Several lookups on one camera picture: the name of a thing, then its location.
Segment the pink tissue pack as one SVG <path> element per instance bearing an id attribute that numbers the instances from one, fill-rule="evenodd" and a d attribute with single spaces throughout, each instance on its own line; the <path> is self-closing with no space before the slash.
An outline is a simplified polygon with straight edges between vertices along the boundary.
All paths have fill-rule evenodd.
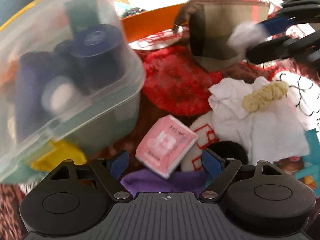
<path id="1" fill-rule="evenodd" d="M 156 121 L 136 149 L 136 159 L 168 179 L 199 136 L 172 115 Z"/>

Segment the orange cardboard box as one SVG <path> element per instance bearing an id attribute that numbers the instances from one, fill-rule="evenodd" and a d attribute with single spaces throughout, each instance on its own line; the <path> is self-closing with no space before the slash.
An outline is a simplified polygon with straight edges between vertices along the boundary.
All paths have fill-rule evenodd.
<path id="1" fill-rule="evenodd" d="M 130 43 L 172 28 L 178 11 L 189 0 L 128 1 L 130 5 L 114 1 L 118 16 L 121 16 L 126 9 L 130 8 L 139 7 L 146 10 L 146 12 L 121 20 L 126 39 Z"/>

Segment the white cotton pad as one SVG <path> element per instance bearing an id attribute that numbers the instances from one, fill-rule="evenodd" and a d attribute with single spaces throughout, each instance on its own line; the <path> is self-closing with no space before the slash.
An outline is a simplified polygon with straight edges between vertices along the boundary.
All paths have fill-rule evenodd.
<path id="1" fill-rule="evenodd" d="M 265 42 L 270 33 L 260 23 L 242 22 L 237 25 L 227 41 L 227 46 L 242 54 L 246 50 Z"/>

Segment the teal cartoon mask packet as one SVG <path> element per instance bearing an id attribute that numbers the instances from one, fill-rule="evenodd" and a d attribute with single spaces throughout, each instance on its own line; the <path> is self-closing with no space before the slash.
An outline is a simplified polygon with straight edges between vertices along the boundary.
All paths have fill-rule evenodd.
<path id="1" fill-rule="evenodd" d="M 281 170 L 307 185 L 319 197 L 319 140 L 315 129 L 304 132 L 310 153 L 274 162 Z"/>

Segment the twisted cream cloth roll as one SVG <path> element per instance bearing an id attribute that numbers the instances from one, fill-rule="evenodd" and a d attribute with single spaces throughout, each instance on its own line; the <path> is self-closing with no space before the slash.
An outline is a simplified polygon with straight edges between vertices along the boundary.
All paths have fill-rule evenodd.
<path id="1" fill-rule="evenodd" d="M 269 85 L 254 90 L 242 100 L 242 107 L 249 113 L 265 109 L 272 101 L 282 99 L 289 90 L 285 81 L 271 82 Z"/>

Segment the purple cloth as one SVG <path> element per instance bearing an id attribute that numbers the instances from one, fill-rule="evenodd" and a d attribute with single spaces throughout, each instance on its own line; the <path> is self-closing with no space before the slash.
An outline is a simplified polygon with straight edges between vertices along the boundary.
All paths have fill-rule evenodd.
<path id="1" fill-rule="evenodd" d="M 149 169 L 142 169 L 125 175 L 120 183 L 133 196 L 139 192 L 193 192 L 199 195 L 204 189 L 207 177 L 206 171 L 178 171 L 172 173 L 168 179 L 164 179 Z"/>

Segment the plaid canvas zipper pouch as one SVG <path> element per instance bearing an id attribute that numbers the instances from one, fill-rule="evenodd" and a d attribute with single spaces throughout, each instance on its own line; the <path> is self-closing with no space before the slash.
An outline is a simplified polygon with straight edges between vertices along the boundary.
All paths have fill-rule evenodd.
<path id="1" fill-rule="evenodd" d="M 244 58 L 227 45 L 234 28 L 242 22 L 263 21 L 268 11 L 269 5 L 259 1 L 190 0 L 177 13 L 172 31 L 177 33 L 187 22 L 193 58 L 208 72 L 215 72 Z"/>

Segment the clear plastic storage container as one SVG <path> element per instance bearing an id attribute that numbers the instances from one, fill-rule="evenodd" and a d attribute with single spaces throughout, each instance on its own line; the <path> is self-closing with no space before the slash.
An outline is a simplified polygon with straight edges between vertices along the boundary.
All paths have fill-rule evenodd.
<path id="1" fill-rule="evenodd" d="M 130 134 L 144 81 L 112 0 L 36 0 L 1 26 L 1 182 Z"/>

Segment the grey steel wool scrubber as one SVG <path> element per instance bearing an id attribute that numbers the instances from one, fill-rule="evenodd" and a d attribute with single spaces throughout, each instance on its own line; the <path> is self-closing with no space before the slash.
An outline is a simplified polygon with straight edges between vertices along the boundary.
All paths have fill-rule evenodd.
<path id="1" fill-rule="evenodd" d="M 139 8 L 139 7 L 135 7 L 135 8 L 130 8 L 130 9 L 126 9 L 122 15 L 121 18 L 127 18 L 133 15 L 137 15 L 140 13 L 146 12 L 145 9 Z"/>

